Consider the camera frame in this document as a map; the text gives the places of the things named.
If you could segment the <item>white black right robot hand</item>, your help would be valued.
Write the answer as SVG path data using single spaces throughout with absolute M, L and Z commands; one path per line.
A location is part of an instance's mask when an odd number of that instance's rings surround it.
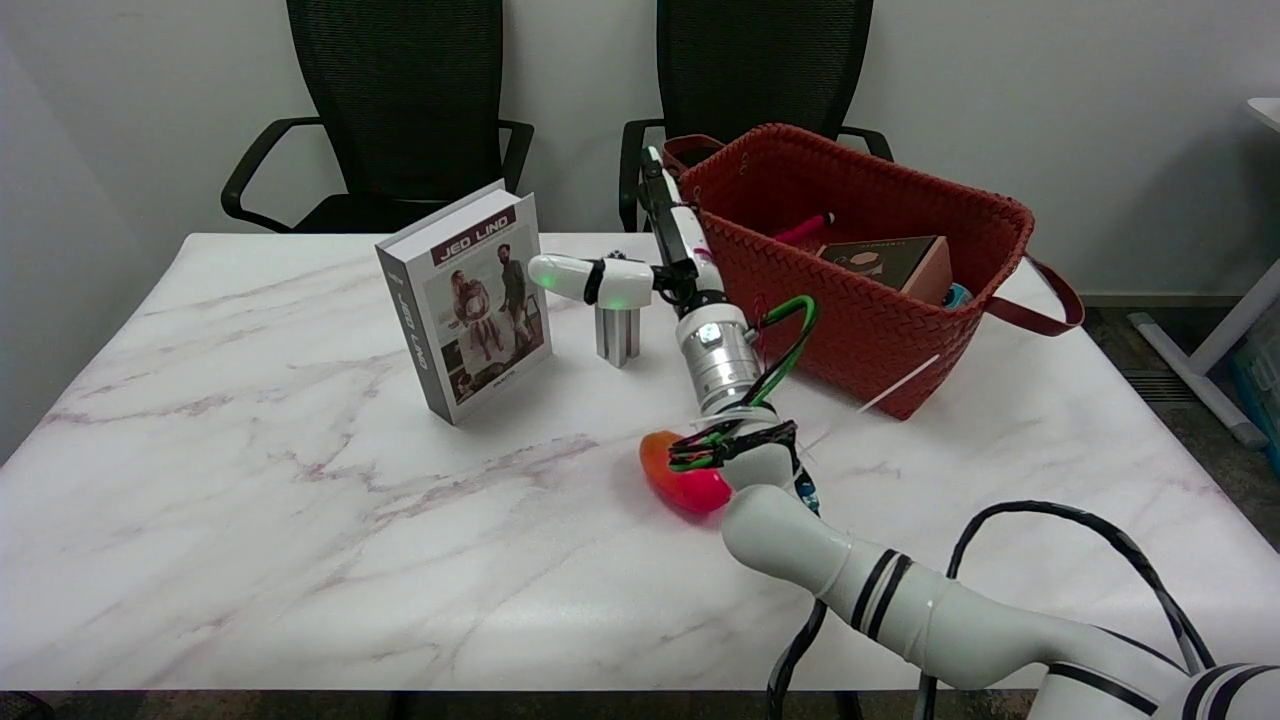
M 544 252 L 527 264 L 529 279 L 561 297 L 611 311 L 640 310 L 658 297 L 684 318 L 708 304 L 724 304 L 724 284 L 701 223 L 682 200 L 675 176 L 654 146 L 641 155 L 639 196 L 659 250 L 659 264 Z

